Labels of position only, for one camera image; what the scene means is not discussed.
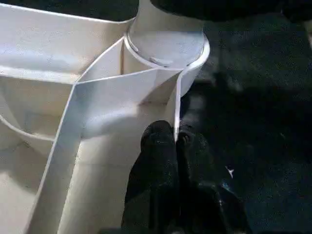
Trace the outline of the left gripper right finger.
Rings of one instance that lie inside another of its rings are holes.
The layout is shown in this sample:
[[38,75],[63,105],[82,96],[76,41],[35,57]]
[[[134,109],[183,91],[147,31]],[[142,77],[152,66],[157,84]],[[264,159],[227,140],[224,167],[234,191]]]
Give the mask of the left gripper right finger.
[[180,128],[177,142],[180,221],[188,234],[250,234],[244,206],[228,168],[193,128]]

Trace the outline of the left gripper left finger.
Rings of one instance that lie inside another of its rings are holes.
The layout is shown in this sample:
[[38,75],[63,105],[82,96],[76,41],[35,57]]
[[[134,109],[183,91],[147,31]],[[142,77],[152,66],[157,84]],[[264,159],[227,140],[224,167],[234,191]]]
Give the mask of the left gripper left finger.
[[166,234],[179,217],[176,143],[170,124],[151,123],[127,183],[121,226],[130,233]]

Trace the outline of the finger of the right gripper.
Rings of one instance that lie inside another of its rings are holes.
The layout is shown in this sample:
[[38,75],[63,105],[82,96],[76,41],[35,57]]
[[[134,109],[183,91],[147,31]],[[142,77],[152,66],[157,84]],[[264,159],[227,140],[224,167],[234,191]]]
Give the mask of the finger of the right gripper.
[[279,13],[292,22],[312,19],[310,0],[152,0],[156,8],[199,20],[228,21]]

